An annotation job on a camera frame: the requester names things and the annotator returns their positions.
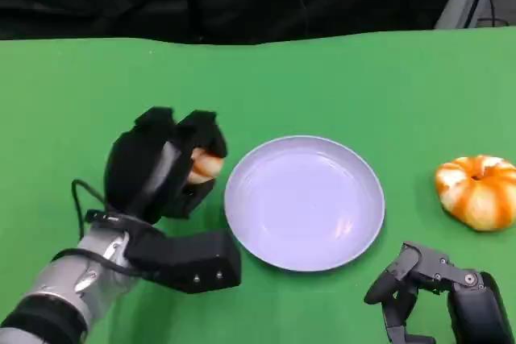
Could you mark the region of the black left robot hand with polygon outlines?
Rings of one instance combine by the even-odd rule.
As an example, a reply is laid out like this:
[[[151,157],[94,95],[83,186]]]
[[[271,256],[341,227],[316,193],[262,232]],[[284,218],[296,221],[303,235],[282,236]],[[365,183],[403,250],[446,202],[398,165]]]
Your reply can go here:
[[[152,107],[111,148],[104,172],[108,206],[149,224],[188,218],[215,186],[215,177],[200,177],[194,165],[201,154],[227,156],[214,112],[195,110],[175,122],[172,109]]]

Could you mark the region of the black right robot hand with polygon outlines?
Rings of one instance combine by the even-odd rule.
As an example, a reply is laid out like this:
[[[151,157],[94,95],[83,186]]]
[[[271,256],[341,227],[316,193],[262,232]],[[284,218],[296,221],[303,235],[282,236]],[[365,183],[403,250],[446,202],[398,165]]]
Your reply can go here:
[[[391,343],[435,343],[410,334],[406,322],[420,290],[447,293],[447,310],[457,343],[514,343],[513,330],[496,280],[486,271],[459,268],[442,251],[404,242],[397,258],[375,279],[364,296],[381,305]]]

